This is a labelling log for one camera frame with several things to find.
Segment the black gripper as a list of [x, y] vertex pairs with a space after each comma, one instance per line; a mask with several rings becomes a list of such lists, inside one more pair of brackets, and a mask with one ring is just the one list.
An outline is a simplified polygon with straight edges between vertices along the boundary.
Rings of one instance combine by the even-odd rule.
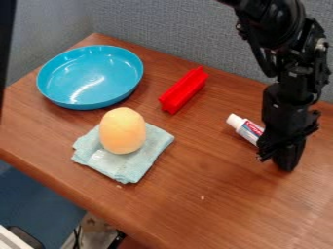
[[265, 130], [258, 140], [260, 161], [273, 160], [284, 171], [293, 171], [300, 163], [308, 137], [319, 130], [321, 112], [311, 102], [297, 103], [282, 95], [280, 84], [262, 93], [262, 122]]

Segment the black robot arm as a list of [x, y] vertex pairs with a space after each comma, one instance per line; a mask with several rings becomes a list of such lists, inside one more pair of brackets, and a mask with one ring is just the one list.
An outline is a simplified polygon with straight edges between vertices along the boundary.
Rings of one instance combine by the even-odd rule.
[[311, 106], [329, 84], [324, 28], [308, 16], [301, 0], [216, 0], [238, 17], [236, 29], [248, 41], [264, 74], [277, 82], [262, 93], [260, 160], [292, 171], [308, 137], [319, 130], [320, 112]]

